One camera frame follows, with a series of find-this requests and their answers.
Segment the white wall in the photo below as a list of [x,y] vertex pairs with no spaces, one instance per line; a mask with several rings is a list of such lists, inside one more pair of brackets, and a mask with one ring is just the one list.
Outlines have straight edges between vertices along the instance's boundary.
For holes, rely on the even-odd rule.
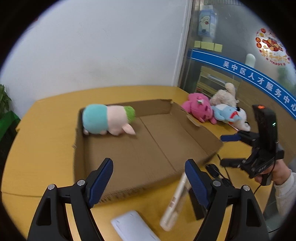
[[192,0],[61,1],[21,37],[0,83],[22,117],[34,101],[113,85],[176,85]]

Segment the pink stuffed toy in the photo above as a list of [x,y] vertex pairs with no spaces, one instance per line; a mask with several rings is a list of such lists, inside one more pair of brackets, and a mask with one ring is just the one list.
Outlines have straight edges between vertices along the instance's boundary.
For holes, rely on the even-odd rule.
[[217,124],[217,120],[213,116],[213,109],[211,108],[209,98],[204,94],[189,94],[188,101],[182,104],[182,108],[202,123],[209,120],[212,124]]

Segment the yellow table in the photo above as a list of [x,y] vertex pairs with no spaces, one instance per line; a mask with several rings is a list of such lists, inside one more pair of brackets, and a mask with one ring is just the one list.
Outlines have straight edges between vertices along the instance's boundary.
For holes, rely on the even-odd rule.
[[[74,182],[72,145],[80,108],[91,103],[112,104],[149,99],[172,99],[182,104],[187,95],[177,87],[124,86],[77,91],[35,102],[18,126],[18,135],[6,162],[1,187],[3,203],[22,234],[27,237],[31,220],[46,187],[50,183],[61,187]],[[224,123],[212,125],[206,122],[203,125],[217,137],[235,133],[234,129]],[[229,142],[224,144],[219,154],[221,157],[247,157],[250,151],[250,147],[244,143]],[[211,162],[219,164],[216,156]],[[229,175],[236,187],[247,184],[255,190],[258,186],[239,169],[229,169]],[[159,220],[177,184],[174,182],[124,201],[95,206],[92,213],[105,240],[120,240],[110,220],[130,210],[136,210],[162,241],[193,240],[202,221],[194,220],[189,197],[172,231],[165,232],[159,226]],[[270,190],[271,186],[261,187],[256,193],[262,210]],[[69,205],[67,213],[73,238],[80,240]],[[218,240],[224,240],[230,214],[227,208]]]

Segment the human hand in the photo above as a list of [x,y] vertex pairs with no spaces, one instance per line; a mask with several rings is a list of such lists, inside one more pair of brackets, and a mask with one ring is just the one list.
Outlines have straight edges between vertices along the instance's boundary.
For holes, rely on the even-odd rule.
[[287,165],[284,163],[284,160],[280,159],[280,160],[276,160],[275,166],[274,166],[274,164],[272,164],[265,171],[263,171],[259,175],[257,175],[254,178],[255,181],[258,183],[261,183],[262,175],[270,173],[271,171],[272,171],[272,174],[271,174],[272,180],[274,181],[275,185],[282,185],[285,181],[287,181],[287,179],[291,175],[291,171],[287,167]]

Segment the beige fluffy stuffed toy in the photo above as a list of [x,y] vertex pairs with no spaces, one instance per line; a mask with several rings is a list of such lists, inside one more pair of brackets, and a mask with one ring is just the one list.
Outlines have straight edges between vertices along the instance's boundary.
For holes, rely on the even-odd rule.
[[235,99],[235,87],[232,83],[225,84],[226,90],[218,90],[210,99],[211,105],[226,104],[236,107],[239,100]]

